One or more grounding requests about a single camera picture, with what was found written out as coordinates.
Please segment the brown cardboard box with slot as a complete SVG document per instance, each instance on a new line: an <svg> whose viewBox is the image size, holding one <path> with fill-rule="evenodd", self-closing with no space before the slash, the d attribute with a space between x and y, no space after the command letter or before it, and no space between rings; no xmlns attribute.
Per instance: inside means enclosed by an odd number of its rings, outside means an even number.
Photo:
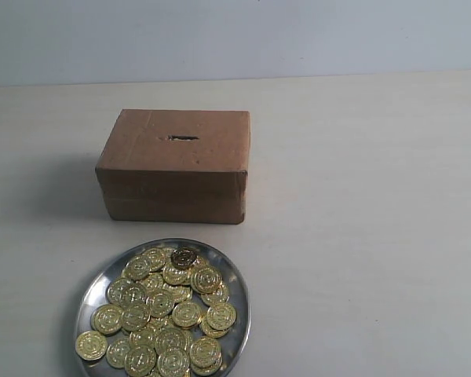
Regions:
<svg viewBox="0 0 471 377"><path fill-rule="evenodd" d="M248 111L123 109L95 172L116 221L237 225L249 154Z"/></svg>

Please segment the dark bronze coin top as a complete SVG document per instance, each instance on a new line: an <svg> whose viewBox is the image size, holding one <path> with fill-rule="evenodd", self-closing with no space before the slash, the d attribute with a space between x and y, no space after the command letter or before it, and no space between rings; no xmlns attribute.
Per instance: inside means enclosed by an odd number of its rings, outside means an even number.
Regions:
<svg viewBox="0 0 471 377"><path fill-rule="evenodd" d="M189 269L197 259L197 252L191 248L180 247L170 255L172 265L176 269Z"/></svg>

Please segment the gold coin upper right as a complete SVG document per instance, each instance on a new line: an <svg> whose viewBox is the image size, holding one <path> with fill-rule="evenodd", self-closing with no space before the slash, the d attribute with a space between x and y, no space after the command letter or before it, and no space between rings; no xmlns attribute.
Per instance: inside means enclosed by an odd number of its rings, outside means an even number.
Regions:
<svg viewBox="0 0 471 377"><path fill-rule="evenodd" d="M220 272L211 265L203 265L194 268L190 284L192 288L201 294L214 293L221 285Z"/></svg>

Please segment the gold coin right middle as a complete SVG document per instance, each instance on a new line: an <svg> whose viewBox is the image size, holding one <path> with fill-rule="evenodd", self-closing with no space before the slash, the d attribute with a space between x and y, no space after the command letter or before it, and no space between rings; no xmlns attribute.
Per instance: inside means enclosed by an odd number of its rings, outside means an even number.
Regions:
<svg viewBox="0 0 471 377"><path fill-rule="evenodd" d="M227 330L236 322L236 309L228 302L220 302L207 310L206 321L215 330Z"/></svg>

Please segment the gold coin with centre hole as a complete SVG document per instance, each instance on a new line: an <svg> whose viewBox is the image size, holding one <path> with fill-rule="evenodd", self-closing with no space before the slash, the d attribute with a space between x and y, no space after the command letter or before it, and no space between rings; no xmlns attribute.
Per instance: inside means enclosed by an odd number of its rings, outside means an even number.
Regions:
<svg viewBox="0 0 471 377"><path fill-rule="evenodd" d="M148 293L147 304L151 316L161 318L167 316L173 310L174 298L170 292L157 289Z"/></svg>

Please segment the round steel plate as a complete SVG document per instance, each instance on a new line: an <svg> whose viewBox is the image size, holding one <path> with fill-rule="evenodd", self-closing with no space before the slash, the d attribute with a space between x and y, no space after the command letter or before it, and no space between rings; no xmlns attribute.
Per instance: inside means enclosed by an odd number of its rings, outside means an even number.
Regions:
<svg viewBox="0 0 471 377"><path fill-rule="evenodd" d="M152 240L131 247L129 250L114 257L107 265L100 269L93 281L86 285L86 291L81 297L76 317L73 320L72 342L76 343L76 339L80 334L92 329L90 319L94 310L108 303L108 286L121 275L126 263L150 247L194 247L198 252L198 256L205 258L221 273L221 277L229 290L228 302L234 306L236 317L235 323L228 331L228 334L219 339L221 344L221 363L214 375L229 376L238 362L250 334L250 296L242 274L231 259L217 248L198 240L185 238Z"/></svg>

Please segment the gold coin bottom right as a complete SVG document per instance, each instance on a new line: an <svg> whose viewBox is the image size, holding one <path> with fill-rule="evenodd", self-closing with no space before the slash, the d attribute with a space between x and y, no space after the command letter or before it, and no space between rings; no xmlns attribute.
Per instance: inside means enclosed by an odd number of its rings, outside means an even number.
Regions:
<svg viewBox="0 0 471 377"><path fill-rule="evenodd" d="M207 336L195 340L189 350L190 360L198 368L207 368L215 364L220 355L220 343Z"/></svg>

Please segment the gold coin left middle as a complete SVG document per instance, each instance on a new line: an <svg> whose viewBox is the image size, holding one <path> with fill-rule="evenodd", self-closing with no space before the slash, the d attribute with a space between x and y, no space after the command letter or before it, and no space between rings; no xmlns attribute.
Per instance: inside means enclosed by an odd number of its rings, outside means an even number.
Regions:
<svg viewBox="0 0 471 377"><path fill-rule="evenodd" d="M123 309L117 305L99 306L91 315L91 326L103 335L113 335L122 328Z"/></svg>

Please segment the gold coin bottom centre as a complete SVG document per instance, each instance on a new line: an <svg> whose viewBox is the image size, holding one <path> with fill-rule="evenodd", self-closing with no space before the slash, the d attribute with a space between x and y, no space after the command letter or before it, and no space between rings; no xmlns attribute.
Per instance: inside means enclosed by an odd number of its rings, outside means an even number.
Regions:
<svg viewBox="0 0 471 377"><path fill-rule="evenodd" d="M125 372L133 377L146 376L155 367L156 359L156 353L151 346L133 347L125 357Z"/></svg>

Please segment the gold coin plate left edge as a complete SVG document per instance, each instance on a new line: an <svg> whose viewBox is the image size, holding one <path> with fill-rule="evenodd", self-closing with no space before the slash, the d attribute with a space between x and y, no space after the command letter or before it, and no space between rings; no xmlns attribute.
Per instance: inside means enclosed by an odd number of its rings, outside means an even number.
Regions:
<svg viewBox="0 0 471 377"><path fill-rule="evenodd" d="M75 352L85 361L101 359L107 348L107 339L98 331L85 331L75 340Z"/></svg>

